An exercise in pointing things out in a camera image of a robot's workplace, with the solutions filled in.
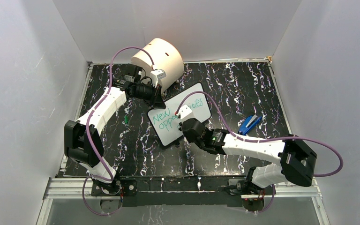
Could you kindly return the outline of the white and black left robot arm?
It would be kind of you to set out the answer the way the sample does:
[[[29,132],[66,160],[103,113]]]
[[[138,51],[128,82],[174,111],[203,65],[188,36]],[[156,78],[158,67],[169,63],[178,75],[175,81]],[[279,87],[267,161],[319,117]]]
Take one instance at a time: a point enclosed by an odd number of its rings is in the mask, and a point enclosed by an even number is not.
[[[64,154],[90,172],[91,179],[105,194],[117,195],[122,190],[120,176],[104,158],[100,138],[103,128],[128,98],[142,99],[149,107],[165,108],[162,85],[163,69],[147,73],[142,67],[128,64],[123,74],[110,75],[101,98],[76,121],[64,126]]]

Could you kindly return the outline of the black framed whiteboard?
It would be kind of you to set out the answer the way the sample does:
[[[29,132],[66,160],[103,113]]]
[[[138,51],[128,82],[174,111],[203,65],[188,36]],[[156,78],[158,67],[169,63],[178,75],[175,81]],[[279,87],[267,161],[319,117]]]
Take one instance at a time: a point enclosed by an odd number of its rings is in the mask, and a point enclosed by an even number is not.
[[[183,136],[179,131],[180,119],[175,116],[175,111],[181,101],[195,91],[204,91],[200,82],[165,101],[165,109],[154,108],[148,111],[147,116],[163,146],[167,146]],[[189,106],[195,118],[200,122],[205,122],[211,117],[208,101],[204,94],[193,94],[187,98],[184,104]]]

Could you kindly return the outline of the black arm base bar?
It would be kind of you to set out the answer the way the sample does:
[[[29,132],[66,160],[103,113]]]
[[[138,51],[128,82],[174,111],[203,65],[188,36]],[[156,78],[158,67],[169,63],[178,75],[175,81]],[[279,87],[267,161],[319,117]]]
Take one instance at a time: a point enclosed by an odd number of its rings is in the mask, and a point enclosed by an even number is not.
[[[245,192],[240,188],[244,176],[123,176],[120,178],[122,192],[116,195],[105,194],[96,184],[92,185],[91,195],[105,200],[123,198],[124,207],[149,205],[224,205],[242,207],[247,200],[267,197],[272,193],[270,187],[265,191]]]

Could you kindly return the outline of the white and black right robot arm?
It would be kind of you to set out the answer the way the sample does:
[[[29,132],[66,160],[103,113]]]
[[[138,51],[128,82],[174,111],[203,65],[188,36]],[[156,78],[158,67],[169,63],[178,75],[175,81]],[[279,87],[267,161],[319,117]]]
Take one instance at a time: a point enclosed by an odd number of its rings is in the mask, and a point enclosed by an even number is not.
[[[189,143],[210,154],[239,155],[269,162],[266,166],[251,167],[245,181],[230,181],[221,188],[230,195],[257,195],[266,187],[281,182],[301,187],[312,185],[317,154],[298,138],[272,142],[254,138],[247,142],[228,130],[208,129],[195,118],[180,122],[179,130]]]

